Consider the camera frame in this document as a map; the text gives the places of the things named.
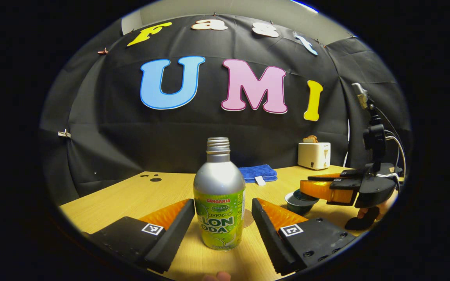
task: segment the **blue towel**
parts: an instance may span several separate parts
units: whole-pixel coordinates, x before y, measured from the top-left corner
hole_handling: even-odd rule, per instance
[[[268,164],[254,167],[243,167],[239,168],[239,171],[243,174],[244,181],[246,183],[254,183],[255,176],[261,176],[264,181],[277,180],[277,172],[274,171]]]

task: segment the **pink letter m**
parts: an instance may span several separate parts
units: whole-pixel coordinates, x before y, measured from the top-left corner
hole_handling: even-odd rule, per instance
[[[240,111],[246,108],[241,99],[241,89],[244,90],[248,101],[257,110],[265,93],[266,112],[284,114],[288,107],[284,103],[284,76],[286,71],[275,66],[269,66],[258,80],[247,62],[239,59],[226,59],[223,65],[229,69],[229,92],[227,99],[221,102],[221,108],[228,111]]]

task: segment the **yellow letter i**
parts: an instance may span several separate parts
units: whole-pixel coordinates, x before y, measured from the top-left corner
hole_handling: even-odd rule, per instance
[[[322,86],[312,80],[307,82],[310,88],[309,106],[307,111],[303,114],[305,120],[317,121],[318,120],[318,104],[320,100],[320,92],[322,92]]]

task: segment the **aluminum bottle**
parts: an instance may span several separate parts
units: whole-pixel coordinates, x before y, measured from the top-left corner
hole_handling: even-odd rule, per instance
[[[193,182],[195,212],[204,244],[226,251],[237,247],[242,239],[244,177],[230,161],[227,137],[208,138],[206,153],[207,162]]]

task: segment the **white toaster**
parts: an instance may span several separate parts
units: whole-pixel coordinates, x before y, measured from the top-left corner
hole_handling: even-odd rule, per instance
[[[327,169],[331,160],[331,143],[298,144],[298,165],[314,170]]]

